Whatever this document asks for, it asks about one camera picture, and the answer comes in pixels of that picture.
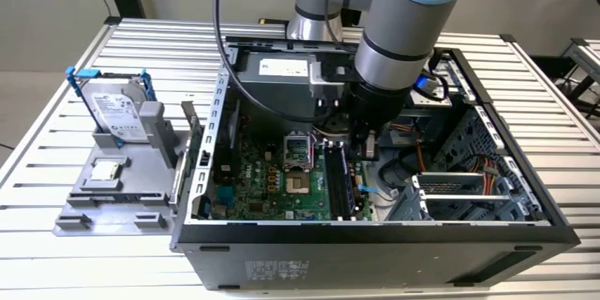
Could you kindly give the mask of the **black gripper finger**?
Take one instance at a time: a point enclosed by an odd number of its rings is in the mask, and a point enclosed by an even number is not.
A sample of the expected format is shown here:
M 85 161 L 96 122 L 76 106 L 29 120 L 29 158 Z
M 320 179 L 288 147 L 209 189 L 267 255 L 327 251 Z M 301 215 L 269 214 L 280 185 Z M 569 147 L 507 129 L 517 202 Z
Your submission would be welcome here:
M 363 157 L 364 160 L 379 159 L 377 134 L 375 130 L 371 130 L 368 132 L 363 147 Z
M 349 154 L 353 159 L 364 159 L 365 130 L 355 127 L 349 135 Z

